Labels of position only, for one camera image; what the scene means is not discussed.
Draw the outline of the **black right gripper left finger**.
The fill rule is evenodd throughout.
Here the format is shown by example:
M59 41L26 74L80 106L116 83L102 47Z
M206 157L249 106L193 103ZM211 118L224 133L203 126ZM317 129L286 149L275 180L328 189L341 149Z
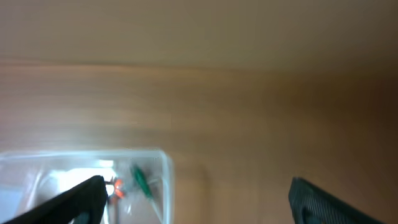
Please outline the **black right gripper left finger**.
M107 201L104 178L95 175L5 224L100 224Z

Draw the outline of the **orange black needle-nose pliers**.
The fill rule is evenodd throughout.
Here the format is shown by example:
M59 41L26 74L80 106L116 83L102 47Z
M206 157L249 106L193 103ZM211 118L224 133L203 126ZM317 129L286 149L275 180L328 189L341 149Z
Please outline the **orange black needle-nose pliers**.
M126 196L124 182L120 178L113 177L110 181L106 181L105 185L111 203L116 203Z

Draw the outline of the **green handled screwdriver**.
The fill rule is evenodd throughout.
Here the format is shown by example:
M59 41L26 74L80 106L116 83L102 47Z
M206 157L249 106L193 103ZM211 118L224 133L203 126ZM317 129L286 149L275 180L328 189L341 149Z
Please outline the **green handled screwdriver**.
M152 190L148 184L148 181L146 179L146 176L142 169L138 167L137 165L133 165L133 167L130 169L131 174L134 178L134 181L138 185L138 187L142 190L142 193L145 195L146 199L149 201L151 204L152 208L155 211L155 214L157 215L157 218L161 223L163 223L163 216L159 210L159 206L157 202L155 201L154 194L152 193Z

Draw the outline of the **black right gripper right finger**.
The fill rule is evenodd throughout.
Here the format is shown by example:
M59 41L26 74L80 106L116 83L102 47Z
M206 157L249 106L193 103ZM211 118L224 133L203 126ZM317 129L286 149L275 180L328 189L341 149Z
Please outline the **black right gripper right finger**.
M382 224L300 177L292 179L288 198L295 224Z

